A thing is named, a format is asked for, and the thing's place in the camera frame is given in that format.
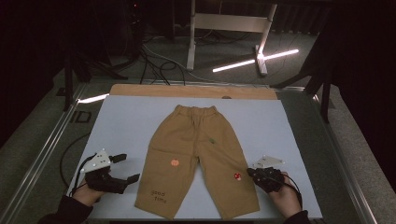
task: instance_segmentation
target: hand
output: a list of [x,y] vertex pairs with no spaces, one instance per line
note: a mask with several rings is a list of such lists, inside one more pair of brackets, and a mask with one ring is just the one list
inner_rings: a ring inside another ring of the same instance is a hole
[[[285,183],[290,185],[290,180],[287,176],[285,176]],[[289,218],[302,211],[297,194],[291,187],[284,185],[280,188],[279,192],[272,191],[268,195],[285,218]]]
[[86,184],[85,179],[84,179],[81,182],[80,187],[73,194],[72,198],[91,207],[104,194],[105,194],[105,192],[103,192],[103,191],[97,191],[97,190],[88,188],[88,185]]

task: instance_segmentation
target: glowing light strip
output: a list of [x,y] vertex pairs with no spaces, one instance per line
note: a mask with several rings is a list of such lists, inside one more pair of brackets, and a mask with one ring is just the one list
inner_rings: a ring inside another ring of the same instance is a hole
[[88,99],[85,99],[85,100],[78,100],[78,103],[79,104],[90,104],[92,102],[104,100],[107,96],[108,96],[108,94],[103,94],[103,95],[91,97],[91,98],[88,98]]
[[[263,54],[259,54],[259,55],[257,55],[257,57],[259,59],[261,59],[261,60],[270,60],[270,59],[274,59],[274,58],[290,55],[290,54],[297,53],[297,52],[298,52],[297,49],[293,49],[293,50],[289,50],[289,51],[278,53],[278,54],[273,54],[273,55],[266,56],[266,57],[263,57]],[[233,63],[233,64],[230,64],[230,65],[222,66],[220,68],[215,68],[215,69],[213,69],[213,72],[216,73],[216,72],[219,72],[219,71],[224,71],[224,70],[227,70],[227,69],[240,67],[240,66],[251,64],[251,63],[255,63],[255,62],[256,61],[252,59],[252,60],[241,62],[241,63]]]

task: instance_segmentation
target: elastic waistband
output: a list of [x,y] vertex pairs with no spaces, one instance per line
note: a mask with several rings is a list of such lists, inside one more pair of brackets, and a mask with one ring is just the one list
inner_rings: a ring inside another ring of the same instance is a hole
[[184,106],[177,105],[175,112],[183,115],[195,115],[195,116],[208,116],[219,113],[215,106],[210,107],[196,107],[196,106]]

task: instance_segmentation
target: pant leg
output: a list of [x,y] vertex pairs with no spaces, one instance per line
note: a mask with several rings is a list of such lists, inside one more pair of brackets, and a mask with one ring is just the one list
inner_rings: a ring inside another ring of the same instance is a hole
[[259,211],[248,164],[227,119],[219,112],[203,116],[198,139],[196,150],[205,183],[221,217],[229,219]]
[[196,131],[191,115],[169,115],[152,136],[135,206],[161,217],[174,218],[193,180]]

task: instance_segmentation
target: dark sleeve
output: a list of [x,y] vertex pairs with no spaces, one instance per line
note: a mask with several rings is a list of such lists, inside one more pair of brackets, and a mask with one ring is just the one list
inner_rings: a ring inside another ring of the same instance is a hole
[[309,224],[309,223],[311,222],[308,219],[308,212],[301,211],[295,214],[294,216],[286,219],[286,221],[283,224]]
[[93,207],[88,207],[79,201],[63,196],[58,211],[42,217],[38,224],[80,224],[90,215]]

